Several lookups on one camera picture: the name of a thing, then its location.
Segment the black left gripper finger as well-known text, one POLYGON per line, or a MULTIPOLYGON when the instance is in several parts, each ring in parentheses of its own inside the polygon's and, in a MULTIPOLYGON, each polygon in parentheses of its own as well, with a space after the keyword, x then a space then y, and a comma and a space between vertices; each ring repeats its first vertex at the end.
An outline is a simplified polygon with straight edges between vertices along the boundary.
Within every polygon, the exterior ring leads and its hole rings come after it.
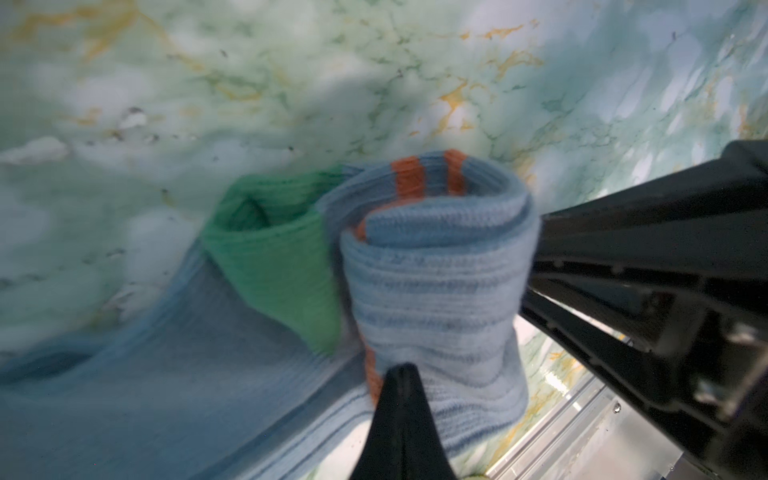
POLYGON ((350 479, 456 479, 414 364, 401 364, 387 372, 350 479))

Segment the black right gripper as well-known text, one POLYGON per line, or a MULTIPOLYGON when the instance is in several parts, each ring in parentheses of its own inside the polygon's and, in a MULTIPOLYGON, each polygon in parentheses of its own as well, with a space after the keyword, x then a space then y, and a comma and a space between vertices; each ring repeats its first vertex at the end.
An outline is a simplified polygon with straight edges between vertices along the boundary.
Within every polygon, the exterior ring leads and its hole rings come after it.
POLYGON ((723 479, 767 475, 767 144, 546 214, 521 315, 723 479))

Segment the grey blue striped sock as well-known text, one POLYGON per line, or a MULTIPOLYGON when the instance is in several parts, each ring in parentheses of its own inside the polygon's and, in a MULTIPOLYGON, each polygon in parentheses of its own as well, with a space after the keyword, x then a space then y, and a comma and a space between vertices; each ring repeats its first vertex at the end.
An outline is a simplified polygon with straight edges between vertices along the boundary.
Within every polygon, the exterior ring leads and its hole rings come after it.
POLYGON ((236 181, 168 290, 1 368, 5 479, 296 479, 415 366, 441 458, 514 425, 540 219, 455 150, 236 181))

